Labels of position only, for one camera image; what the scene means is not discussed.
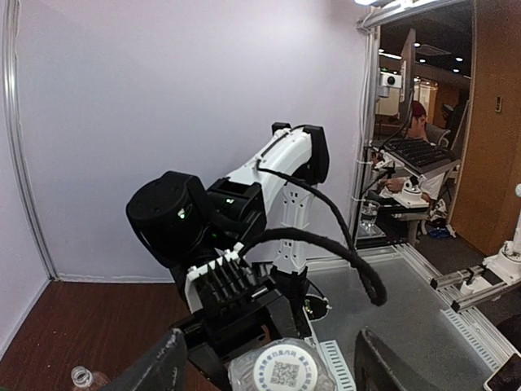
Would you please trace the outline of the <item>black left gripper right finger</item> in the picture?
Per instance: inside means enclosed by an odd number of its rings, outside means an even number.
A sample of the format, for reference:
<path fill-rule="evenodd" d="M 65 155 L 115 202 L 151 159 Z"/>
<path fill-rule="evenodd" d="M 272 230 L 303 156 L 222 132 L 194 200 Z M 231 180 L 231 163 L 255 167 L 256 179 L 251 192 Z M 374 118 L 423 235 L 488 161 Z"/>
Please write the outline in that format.
<path fill-rule="evenodd" d="M 354 380 L 357 390 L 440 390 L 403 361 L 369 328 L 362 328 L 357 333 Z"/>

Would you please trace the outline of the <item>clear water bottle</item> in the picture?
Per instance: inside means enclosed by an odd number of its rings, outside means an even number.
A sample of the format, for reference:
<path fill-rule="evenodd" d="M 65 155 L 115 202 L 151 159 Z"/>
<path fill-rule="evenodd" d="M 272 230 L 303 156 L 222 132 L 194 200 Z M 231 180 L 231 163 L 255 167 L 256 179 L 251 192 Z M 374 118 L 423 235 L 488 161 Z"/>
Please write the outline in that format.
<path fill-rule="evenodd" d="M 313 342 L 282 338 L 233 359 L 233 390 L 338 390 L 339 382 Z"/>

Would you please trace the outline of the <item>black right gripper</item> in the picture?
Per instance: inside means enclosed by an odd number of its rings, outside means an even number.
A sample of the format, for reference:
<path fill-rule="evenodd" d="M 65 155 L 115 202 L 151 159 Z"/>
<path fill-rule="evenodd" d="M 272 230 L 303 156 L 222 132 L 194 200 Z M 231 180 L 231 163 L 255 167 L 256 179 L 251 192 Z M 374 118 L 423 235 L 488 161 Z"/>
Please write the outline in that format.
<path fill-rule="evenodd" d="M 278 297 L 271 292 L 233 314 L 217 319 L 190 314 L 171 325 L 184 335 L 189 362 L 216 387 L 229 387 L 227 365 L 262 341 L 309 334 L 303 314 L 307 272 L 286 274 L 272 267 L 267 275 L 275 282 Z"/>

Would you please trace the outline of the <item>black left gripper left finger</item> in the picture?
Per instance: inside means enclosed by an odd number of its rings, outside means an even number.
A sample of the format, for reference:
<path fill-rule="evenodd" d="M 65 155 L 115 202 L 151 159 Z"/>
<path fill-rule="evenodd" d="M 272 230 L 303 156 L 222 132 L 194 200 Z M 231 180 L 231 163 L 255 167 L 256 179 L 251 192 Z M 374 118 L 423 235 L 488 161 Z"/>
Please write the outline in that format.
<path fill-rule="evenodd" d="M 172 328 L 131 367 L 101 390 L 186 390 L 187 362 L 184 335 L 181 330 Z"/>

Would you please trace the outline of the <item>orange tea bottle red label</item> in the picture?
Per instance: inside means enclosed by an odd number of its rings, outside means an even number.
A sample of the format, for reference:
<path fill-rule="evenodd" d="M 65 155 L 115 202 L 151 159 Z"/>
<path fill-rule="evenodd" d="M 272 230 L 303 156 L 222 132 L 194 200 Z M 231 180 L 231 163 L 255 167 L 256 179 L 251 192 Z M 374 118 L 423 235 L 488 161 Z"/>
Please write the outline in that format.
<path fill-rule="evenodd" d="M 110 383 L 109 378 L 99 371 L 91 371 L 83 366 L 71 370 L 72 391 L 95 391 Z"/>

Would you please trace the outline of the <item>white water bottle cap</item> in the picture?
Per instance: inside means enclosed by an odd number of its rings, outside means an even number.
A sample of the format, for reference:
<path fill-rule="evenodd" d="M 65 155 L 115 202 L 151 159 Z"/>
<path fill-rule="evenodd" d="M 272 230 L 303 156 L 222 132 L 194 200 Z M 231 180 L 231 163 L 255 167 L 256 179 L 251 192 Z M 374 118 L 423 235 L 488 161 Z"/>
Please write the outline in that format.
<path fill-rule="evenodd" d="M 306 349 L 281 344 L 269 347 L 260 354 L 252 374 L 257 390 L 314 390 L 318 368 Z"/>

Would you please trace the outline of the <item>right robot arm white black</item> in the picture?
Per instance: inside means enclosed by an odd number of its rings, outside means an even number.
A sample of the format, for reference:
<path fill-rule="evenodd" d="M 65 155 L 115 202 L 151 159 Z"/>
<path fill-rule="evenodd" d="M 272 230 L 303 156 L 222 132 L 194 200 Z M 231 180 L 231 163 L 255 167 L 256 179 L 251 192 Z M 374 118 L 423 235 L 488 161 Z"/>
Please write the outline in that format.
<path fill-rule="evenodd" d="M 281 238 L 267 269 L 249 264 L 245 253 L 265 232 L 275 200 L 282 201 L 283 228 L 307 226 L 329 163 L 322 127 L 276 122 L 265 146 L 210 187 L 168 171 L 126 205 L 134 234 L 170 271 L 190 311 L 177 324 L 190 362 L 219 389 L 231 387 L 228 362 L 263 336 L 310 333 L 305 242 Z"/>

